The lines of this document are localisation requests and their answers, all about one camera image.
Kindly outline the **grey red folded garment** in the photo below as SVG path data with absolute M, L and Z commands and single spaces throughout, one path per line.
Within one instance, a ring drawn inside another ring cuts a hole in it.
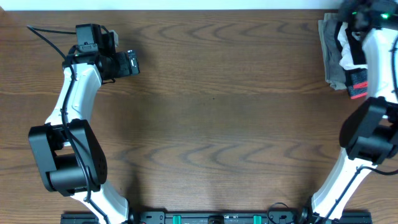
M 365 68 L 357 68 L 345 71 L 345 85 L 351 99 L 357 99 L 368 94 L 368 71 Z

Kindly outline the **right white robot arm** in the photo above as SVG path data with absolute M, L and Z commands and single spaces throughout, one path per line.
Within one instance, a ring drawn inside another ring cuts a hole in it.
M 339 17 L 361 34 L 368 97 L 343 123 L 338 160 L 296 223 L 371 223 L 345 205 L 369 173 L 397 174 L 377 169 L 397 154 L 397 1 L 343 1 Z

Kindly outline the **white folded garment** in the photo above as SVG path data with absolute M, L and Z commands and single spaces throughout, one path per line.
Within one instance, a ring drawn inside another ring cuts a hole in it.
M 347 28 L 348 24 L 346 22 L 342 23 L 337 35 L 338 43 L 342 46 L 339 64 L 345 70 L 367 69 L 368 65 L 364 59 L 359 37 L 354 32 L 346 31 Z

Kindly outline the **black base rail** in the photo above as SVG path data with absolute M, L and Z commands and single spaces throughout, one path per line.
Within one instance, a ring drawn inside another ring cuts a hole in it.
M 270 211 L 238 212 L 238 213 L 169 213 L 165 211 L 133 212 L 123 223 L 140 224 L 266 224 L 266 223 L 342 223 L 342 224 L 372 224 L 372 216 L 367 211 L 345 211 L 339 220 L 321 221 L 314 218 L 304 221 L 303 212 L 293 208 L 270 208 Z M 92 213 L 64 213 L 61 224 L 100 223 L 99 218 Z

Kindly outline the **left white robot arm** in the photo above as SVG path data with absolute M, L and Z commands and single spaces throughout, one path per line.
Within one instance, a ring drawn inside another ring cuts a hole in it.
M 118 35 L 98 24 L 77 25 L 63 58 L 64 81 L 45 123 L 28 140 L 44 187 L 86 206 L 97 223 L 133 223 L 129 202 L 107 180 L 105 154 L 90 126 L 96 94 L 118 78 L 139 74 L 133 50 L 118 52 Z

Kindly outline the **black polo shirt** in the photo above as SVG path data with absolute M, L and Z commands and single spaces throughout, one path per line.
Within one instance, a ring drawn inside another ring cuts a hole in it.
M 370 25 L 369 10 L 363 1 L 345 0 L 338 11 L 341 22 L 337 41 L 341 46 L 340 65 L 345 70 L 367 68 L 361 40 Z

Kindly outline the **khaki folded garment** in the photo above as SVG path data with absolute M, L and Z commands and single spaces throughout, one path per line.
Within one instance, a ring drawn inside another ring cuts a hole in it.
M 322 20 L 318 20 L 318 33 L 322 47 L 325 81 L 334 90 L 345 90 L 346 76 L 343 68 L 339 65 L 341 52 L 335 41 L 337 25 L 337 13 L 327 12 Z

